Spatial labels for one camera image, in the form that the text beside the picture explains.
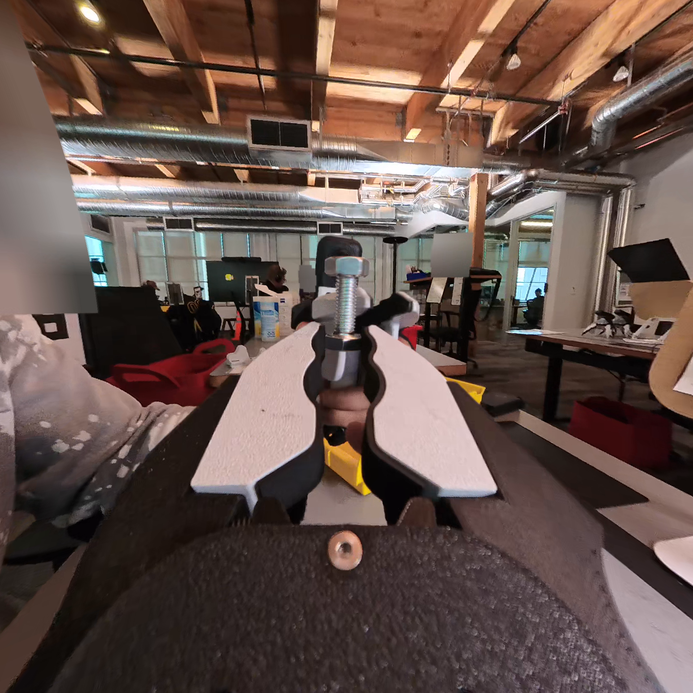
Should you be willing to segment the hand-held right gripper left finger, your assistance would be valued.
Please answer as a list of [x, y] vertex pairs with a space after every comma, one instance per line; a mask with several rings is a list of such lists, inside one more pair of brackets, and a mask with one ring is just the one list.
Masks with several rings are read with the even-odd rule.
[[199, 494], [306, 498], [323, 475], [317, 398], [325, 330], [311, 322], [258, 354], [239, 376], [192, 477]]

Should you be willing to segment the silver hex bolt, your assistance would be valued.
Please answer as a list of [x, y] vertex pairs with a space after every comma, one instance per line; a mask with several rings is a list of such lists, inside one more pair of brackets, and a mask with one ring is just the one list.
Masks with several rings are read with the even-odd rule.
[[358, 282], [369, 274], [369, 262], [360, 256], [332, 256], [325, 260], [326, 275], [335, 278], [334, 336], [352, 338], [356, 333]]

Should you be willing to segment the person's left forearm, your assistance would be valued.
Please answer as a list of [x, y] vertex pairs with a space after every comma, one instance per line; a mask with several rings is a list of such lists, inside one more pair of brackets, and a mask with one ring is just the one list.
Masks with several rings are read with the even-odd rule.
[[91, 377], [31, 315], [1, 317], [1, 547], [13, 513], [68, 527], [107, 515], [193, 406], [142, 405]]

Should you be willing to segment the black rectangular device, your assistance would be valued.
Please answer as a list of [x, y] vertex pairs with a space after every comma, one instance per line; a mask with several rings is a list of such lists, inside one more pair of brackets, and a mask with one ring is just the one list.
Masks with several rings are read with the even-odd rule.
[[524, 400], [515, 395], [487, 389], [481, 398], [482, 408], [494, 419], [524, 410]]

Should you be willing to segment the black jacket yellow print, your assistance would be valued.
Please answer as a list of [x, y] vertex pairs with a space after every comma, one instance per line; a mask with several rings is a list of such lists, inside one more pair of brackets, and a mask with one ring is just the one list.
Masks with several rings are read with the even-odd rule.
[[184, 353], [216, 340], [221, 332], [222, 318], [215, 304], [195, 296], [184, 295], [181, 303], [169, 306], [166, 317]]

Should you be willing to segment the ceiling vent grille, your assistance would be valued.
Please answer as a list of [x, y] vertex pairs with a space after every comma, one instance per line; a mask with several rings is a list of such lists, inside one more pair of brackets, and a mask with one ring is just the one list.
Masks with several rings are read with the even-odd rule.
[[247, 144], [254, 150], [310, 152], [313, 149], [311, 122], [291, 118], [246, 118]]

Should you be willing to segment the large black panel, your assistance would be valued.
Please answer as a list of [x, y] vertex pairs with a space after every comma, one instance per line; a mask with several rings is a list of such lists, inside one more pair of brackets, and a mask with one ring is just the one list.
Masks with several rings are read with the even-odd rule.
[[183, 354], [153, 290], [96, 288], [97, 311], [78, 321], [86, 368], [104, 380], [115, 365], [151, 365]]

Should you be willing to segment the wooden desk black legs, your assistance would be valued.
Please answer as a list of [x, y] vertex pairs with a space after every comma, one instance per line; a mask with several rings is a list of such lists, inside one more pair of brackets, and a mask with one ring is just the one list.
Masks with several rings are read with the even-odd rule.
[[610, 373], [618, 381], [621, 403], [628, 383], [648, 382], [650, 368], [662, 347], [656, 340], [572, 335], [540, 329], [510, 330], [506, 335], [523, 338], [525, 351], [548, 360], [542, 403], [542, 420], [547, 423], [560, 420], [558, 411], [565, 363]]

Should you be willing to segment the red box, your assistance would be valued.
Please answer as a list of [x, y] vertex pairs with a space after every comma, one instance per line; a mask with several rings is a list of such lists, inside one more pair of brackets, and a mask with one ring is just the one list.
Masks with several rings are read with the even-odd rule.
[[652, 411], [593, 396], [575, 402], [568, 432], [645, 471], [671, 466], [672, 423]]

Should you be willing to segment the white black marker board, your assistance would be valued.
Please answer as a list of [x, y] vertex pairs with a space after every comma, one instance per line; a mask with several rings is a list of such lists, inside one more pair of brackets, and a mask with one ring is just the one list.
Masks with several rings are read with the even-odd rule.
[[86, 365], [79, 316], [77, 314], [34, 314], [41, 333], [80, 365]]

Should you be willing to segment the black silver desk tools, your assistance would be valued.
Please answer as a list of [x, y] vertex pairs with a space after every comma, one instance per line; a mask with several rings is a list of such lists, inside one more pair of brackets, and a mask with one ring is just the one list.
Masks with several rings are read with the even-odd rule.
[[626, 310], [617, 309], [614, 313], [598, 310], [594, 316], [595, 321], [582, 331], [581, 336], [626, 339], [635, 334], [633, 316]]

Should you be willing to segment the white tablet stand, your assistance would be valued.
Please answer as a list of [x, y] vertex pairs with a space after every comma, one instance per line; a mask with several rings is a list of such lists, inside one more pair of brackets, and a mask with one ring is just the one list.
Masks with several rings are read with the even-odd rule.
[[637, 342], [663, 342], [676, 319], [653, 317], [646, 320], [631, 334]]

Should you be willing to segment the wooden poster board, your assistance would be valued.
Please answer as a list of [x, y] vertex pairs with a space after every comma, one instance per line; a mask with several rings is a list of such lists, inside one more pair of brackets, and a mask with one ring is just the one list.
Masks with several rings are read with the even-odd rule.
[[681, 313], [658, 351], [649, 372], [649, 385], [655, 399], [665, 409], [692, 419], [692, 396], [673, 391], [692, 356], [692, 312]]

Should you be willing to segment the small black panel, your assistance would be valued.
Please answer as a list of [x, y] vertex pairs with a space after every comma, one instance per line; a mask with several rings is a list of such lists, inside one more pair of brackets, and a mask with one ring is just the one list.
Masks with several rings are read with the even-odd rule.
[[615, 247], [608, 257], [630, 283], [689, 281], [688, 271], [669, 238]]

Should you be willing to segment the wooden support post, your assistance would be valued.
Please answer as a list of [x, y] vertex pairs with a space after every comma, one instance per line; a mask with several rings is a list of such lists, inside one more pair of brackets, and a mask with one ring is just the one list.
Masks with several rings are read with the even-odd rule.
[[488, 186], [489, 175], [486, 173], [476, 173], [470, 178], [468, 190], [468, 232], [472, 236], [472, 267], [483, 267]]

